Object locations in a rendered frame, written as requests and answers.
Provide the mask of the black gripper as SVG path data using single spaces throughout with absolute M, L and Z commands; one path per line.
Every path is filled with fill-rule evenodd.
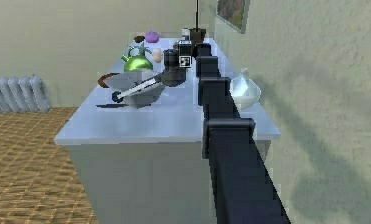
M 179 65 L 176 49 L 164 51 L 164 70 L 161 81 L 169 87 L 176 87 L 186 81 L 186 69 Z M 138 80 L 136 76 L 115 75 L 111 77 L 111 99 L 115 103 L 153 103 L 157 101 L 165 86 L 155 77 Z

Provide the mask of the grey bowl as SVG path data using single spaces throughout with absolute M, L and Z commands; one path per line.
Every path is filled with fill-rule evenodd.
M 114 103 L 141 108 L 156 102 L 165 89 L 157 75 L 150 69 L 136 69 L 112 75 L 104 83 L 112 90 Z

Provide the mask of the green kettle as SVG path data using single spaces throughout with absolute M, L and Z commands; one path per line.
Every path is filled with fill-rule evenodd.
M 136 55 L 132 55 L 131 52 L 135 49 L 138 50 L 138 53 Z M 121 60 L 124 61 L 124 71 L 129 72 L 136 69 L 152 70 L 153 64 L 146 57 L 146 52 L 148 52 L 149 54 L 152 53 L 152 51 L 144 44 L 141 44 L 139 46 L 130 46 L 127 54 L 121 56 Z

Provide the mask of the brown curved object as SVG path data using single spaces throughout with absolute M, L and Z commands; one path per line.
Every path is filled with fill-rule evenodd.
M 101 76 L 101 77 L 98 79 L 97 83 L 98 83 L 98 85 L 99 85 L 100 87 L 102 87 L 102 88 L 109 88 L 109 86 L 105 83 L 105 80 L 106 80 L 107 78 L 110 78 L 110 77 L 112 77 L 112 76 L 119 75 L 119 74 L 120 74 L 120 73 L 108 73 L 108 74 L 105 74 L 105 75 Z

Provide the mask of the purple round object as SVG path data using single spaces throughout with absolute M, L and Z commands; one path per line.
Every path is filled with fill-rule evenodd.
M 145 33 L 145 40 L 148 43 L 157 43 L 159 41 L 159 35 L 154 31 L 148 31 Z

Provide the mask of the pale blue cabinet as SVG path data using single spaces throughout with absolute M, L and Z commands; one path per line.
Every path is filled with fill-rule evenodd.
M 216 42 L 205 39 L 230 80 L 236 73 Z M 209 160 L 203 156 L 203 108 L 196 64 L 186 81 L 151 105 L 113 103 L 95 87 L 54 141 L 64 146 L 99 224 L 217 224 Z M 255 122 L 264 152 L 280 132 L 260 104 L 238 111 Z

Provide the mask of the clear glass vase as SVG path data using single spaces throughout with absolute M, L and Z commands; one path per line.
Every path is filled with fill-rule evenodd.
M 249 69 L 242 68 L 230 82 L 230 94 L 238 110 L 245 110 L 257 103 L 261 97 L 260 87 L 249 77 Z

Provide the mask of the grey radiator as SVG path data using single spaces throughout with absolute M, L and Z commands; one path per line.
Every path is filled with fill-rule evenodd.
M 43 80 L 38 75 L 0 77 L 0 114 L 47 113 L 50 108 Z

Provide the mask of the framed wall picture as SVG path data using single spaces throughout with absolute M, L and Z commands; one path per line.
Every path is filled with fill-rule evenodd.
M 218 0 L 216 16 L 225 24 L 244 34 L 251 0 Z

